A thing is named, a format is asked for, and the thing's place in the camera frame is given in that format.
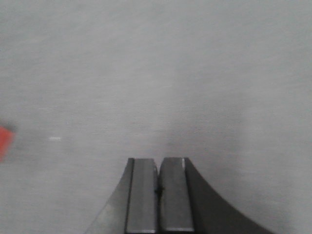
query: white surface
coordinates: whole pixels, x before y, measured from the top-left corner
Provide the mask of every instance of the white surface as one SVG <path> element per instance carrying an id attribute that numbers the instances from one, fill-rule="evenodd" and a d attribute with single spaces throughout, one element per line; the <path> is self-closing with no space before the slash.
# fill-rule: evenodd
<path id="1" fill-rule="evenodd" d="M 0 0 L 0 232 L 83 233 L 128 157 L 189 156 L 243 213 L 311 232 L 311 1 Z"/>

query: red object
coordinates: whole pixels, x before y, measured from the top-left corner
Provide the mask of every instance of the red object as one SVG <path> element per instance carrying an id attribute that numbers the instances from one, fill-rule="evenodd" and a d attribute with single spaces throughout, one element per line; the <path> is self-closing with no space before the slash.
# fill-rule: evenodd
<path id="1" fill-rule="evenodd" d="M 14 133 L 0 126 L 0 162 L 3 160 L 3 157 L 8 150 Z"/>

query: gray surface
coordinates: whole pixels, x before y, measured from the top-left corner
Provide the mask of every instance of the gray surface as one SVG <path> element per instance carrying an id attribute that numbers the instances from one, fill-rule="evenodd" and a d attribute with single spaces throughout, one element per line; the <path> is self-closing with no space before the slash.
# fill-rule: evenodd
<path id="1" fill-rule="evenodd" d="M 0 232 L 79 234 L 126 158 L 189 156 L 279 234 L 311 231 L 311 1 L 0 0 Z"/>
<path id="2" fill-rule="evenodd" d="M 128 159 L 116 189 L 85 234 L 124 234 L 133 176 L 134 159 Z"/>
<path id="3" fill-rule="evenodd" d="M 156 233 L 157 176 L 154 160 L 150 158 L 135 160 L 126 233 Z"/>
<path id="4" fill-rule="evenodd" d="M 193 218 L 184 171 L 184 158 L 167 157 L 160 167 L 160 228 L 164 233 L 193 233 Z"/>

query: table surface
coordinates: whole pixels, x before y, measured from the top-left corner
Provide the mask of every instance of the table surface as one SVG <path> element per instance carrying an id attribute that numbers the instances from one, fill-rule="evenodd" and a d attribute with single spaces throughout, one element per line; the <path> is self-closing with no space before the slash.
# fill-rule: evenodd
<path id="1" fill-rule="evenodd" d="M 83 233 L 128 157 L 190 157 L 277 234 L 312 216 L 311 1 L 0 0 L 0 233 Z"/>

